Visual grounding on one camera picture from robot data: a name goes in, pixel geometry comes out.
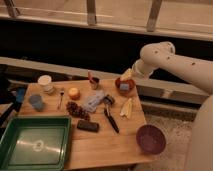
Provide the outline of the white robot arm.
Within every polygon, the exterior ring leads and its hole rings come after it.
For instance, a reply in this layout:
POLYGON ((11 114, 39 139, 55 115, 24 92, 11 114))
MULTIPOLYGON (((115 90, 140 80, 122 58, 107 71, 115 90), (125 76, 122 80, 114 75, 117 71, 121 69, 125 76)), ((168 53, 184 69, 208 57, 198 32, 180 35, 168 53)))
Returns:
POLYGON ((213 61, 177 55, 171 42, 143 46, 133 74, 149 78, 158 68, 207 94, 193 123, 184 171, 213 171, 213 61))

